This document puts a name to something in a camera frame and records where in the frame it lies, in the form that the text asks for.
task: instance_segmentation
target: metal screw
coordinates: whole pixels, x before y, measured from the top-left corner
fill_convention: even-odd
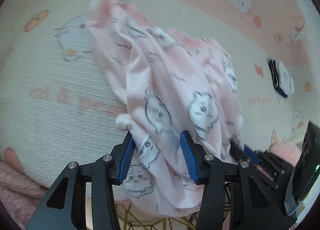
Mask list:
[[[207,161],[211,161],[211,160],[213,160],[214,156],[211,155],[211,154],[207,154],[207,155],[204,156],[204,158],[205,158]]]
[[[249,163],[246,162],[246,161],[241,161],[240,162],[240,166],[243,167],[243,168],[246,168],[246,167],[249,167]]]
[[[74,162],[74,161],[72,161],[72,162],[70,162],[70,163],[68,164],[68,167],[71,168],[71,169],[75,168],[76,166],[77,166],[77,163]]]
[[[105,155],[105,156],[103,156],[103,160],[104,161],[110,161],[110,160],[112,160],[112,156],[111,155]]]

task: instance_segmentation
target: silver bolt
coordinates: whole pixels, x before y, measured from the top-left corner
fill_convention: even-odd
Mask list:
[[[214,156],[211,155],[211,154],[206,154],[206,155],[204,156],[204,158],[205,158],[207,161],[211,161],[211,160],[213,160]]]
[[[103,160],[104,161],[110,161],[110,160],[112,160],[112,156],[111,155],[105,155],[105,156],[103,156]]]
[[[68,167],[71,168],[71,169],[75,168],[76,166],[77,166],[77,163],[74,162],[74,161],[72,161],[72,162],[70,162],[70,163],[68,164]]]
[[[241,161],[240,162],[240,166],[243,167],[243,168],[246,168],[246,167],[249,167],[249,163],[246,162],[246,161]]]

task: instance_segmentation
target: pink cartoon-print cloth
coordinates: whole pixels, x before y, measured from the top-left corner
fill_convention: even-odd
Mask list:
[[[230,55],[216,41],[153,26],[128,0],[93,0],[89,12],[95,57],[128,110],[116,125],[136,143],[124,187],[152,215],[198,211],[203,187],[190,179],[180,133],[233,162],[229,140],[243,118]]]

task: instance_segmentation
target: gold wire frame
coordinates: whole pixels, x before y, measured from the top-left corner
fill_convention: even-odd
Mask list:
[[[116,209],[119,208],[119,206],[121,206],[122,209],[124,209],[124,217],[123,215],[120,215],[119,213],[117,213],[118,215],[118,219],[119,221],[121,221],[123,223],[123,230],[134,230],[135,227],[139,227],[139,228],[143,228],[144,230],[173,230],[172,224],[173,221],[180,223],[186,227],[191,228],[192,230],[194,230],[196,228],[196,225],[193,224],[192,222],[190,222],[190,220],[187,217],[180,217],[180,218],[162,218],[160,220],[155,221],[154,223],[151,224],[143,224],[136,216],[133,215],[133,213],[130,211],[132,204],[130,204],[128,206],[128,208],[126,208],[123,204],[116,204]],[[129,215],[136,221],[136,223],[132,223],[128,220]],[[190,217],[193,217],[193,221],[195,221],[195,223],[197,223],[198,221],[198,217],[196,214],[191,214]]]

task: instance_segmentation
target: black and white cloth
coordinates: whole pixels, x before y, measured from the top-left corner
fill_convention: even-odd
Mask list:
[[[281,61],[268,60],[270,67],[273,87],[284,98],[294,93],[294,82],[289,70]]]

